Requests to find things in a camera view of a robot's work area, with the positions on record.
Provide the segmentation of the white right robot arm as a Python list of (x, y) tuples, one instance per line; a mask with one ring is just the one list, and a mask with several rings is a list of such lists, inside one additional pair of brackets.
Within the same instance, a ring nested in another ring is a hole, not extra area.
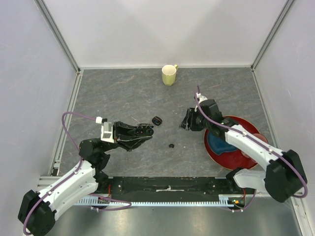
[(233, 118), (225, 118), (215, 100), (197, 93), (196, 106), (187, 110), (180, 127), (185, 130), (206, 130), (217, 142), (235, 147), (247, 154), (262, 171), (236, 168), (225, 181), (230, 193), (242, 188), (265, 190), (282, 203), (290, 197), (304, 198), (308, 194), (307, 177), (299, 155), (283, 151), (255, 137)]

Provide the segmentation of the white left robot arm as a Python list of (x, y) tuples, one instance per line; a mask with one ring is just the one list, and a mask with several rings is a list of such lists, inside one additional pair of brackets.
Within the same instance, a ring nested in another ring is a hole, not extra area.
[(108, 175), (103, 172), (110, 155), (107, 151), (123, 148), (132, 151), (153, 136), (153, 126), (136, 126), (121, 121), (100, 121), (100, 137), (85, 139), (79, 147), (80, 161), (62, 178), (42, 189), (28, 191), (22, 199), (18, 220), (26, 236), (44, 236), (58, 218), (86, 195), (104, 193)]

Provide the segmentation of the black case with gold line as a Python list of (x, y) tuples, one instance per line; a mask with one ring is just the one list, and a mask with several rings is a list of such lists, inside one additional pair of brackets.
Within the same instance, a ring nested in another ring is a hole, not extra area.
[(156, 126), (160, 126), (162, 124), (162, 119), (158, 116), (152, 118), (152, 123)]

